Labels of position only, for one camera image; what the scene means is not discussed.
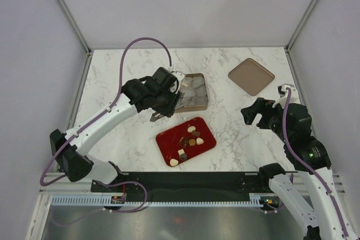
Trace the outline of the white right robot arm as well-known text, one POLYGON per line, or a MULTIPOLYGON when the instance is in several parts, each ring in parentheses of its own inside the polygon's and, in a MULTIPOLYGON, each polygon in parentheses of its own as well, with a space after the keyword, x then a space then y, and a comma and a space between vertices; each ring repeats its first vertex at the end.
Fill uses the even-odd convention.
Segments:
POLYGON ((261 115, 257 127, 271 130, 284 143, 287 159, 302 179, 311 204, 292 187, 290 177, 278 163, 260 167, 257 185, 273 191, 300 226, 304 239, 359 239, 341 205, 335 188, 330 158, 324 145, 312 136, 312 118, 305 106, 286 101, 257 98, 241 109, 244 122, 251 125, 261 115))

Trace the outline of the metal tongs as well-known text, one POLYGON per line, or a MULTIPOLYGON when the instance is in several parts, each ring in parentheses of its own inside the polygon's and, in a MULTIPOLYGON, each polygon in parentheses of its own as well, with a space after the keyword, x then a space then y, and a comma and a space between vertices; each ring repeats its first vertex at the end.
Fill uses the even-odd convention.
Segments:
POLYGON ((181 92, 166 92, 161 94, 155 104, 151 106, 155 112, 151 115, 150 121, 156 122, 163 117, 173 116, 177 109, 177 104, 182 97, 183 94, 181 92))

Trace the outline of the gold chocolate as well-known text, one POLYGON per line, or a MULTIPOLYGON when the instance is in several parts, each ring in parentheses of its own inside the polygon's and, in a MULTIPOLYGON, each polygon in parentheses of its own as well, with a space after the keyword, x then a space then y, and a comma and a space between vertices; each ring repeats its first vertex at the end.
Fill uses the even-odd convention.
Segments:
POLYGON ((189 140, 190 146, 194 146, 196 144, 196 141, 194 139, 189 140))

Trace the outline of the brown square chocolate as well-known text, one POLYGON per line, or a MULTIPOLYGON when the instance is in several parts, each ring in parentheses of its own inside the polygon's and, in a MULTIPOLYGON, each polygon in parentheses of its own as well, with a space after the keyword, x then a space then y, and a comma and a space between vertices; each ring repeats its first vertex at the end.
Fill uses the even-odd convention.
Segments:
POLYGON ((193 134, 194 136, 198 136, 198 137, 200 136, 200 132, 198 132, 198 131, 193 131, 192 134, 193 134))

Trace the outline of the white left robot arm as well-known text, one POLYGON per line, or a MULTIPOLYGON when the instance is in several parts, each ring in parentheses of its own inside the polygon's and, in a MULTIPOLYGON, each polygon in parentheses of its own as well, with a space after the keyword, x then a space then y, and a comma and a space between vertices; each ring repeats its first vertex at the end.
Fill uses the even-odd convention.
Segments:
POLYGON ((65 132, 50 134, 53 157, 71 181, 83 178, 100 181, 111 192, 122 188, 118 167, 98 160, 88 153, 93 146, 120 123, 136 114, 152 109, 150 120, 173 116, 183 94, 180 91, 185 75, 179 71, 158 68, 153 76, 127 81, 114 102, 100 109, 90 119, 65 132))

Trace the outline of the round white chocolate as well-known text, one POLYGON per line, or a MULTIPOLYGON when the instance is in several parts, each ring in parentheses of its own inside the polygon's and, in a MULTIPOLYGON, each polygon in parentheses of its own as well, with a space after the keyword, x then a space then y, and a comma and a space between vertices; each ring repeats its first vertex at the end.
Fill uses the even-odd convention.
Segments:
POLYGON ((188 129, 187 129, 187 131, 188 131, 189 133, 192 133, 192 132, 194 132, 195 130, 196 130, 196 127, 195 127, 195 126, 189 126, 188 129))

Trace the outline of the white heart chocolate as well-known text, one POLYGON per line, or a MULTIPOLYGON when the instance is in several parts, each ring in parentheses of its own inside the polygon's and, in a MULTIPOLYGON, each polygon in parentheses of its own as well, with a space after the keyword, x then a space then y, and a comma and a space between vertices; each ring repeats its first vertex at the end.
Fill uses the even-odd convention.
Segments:
POLYGON ((203 144, 204 140, 202 138, 197 138, 196 143, 197 144, 203 144))

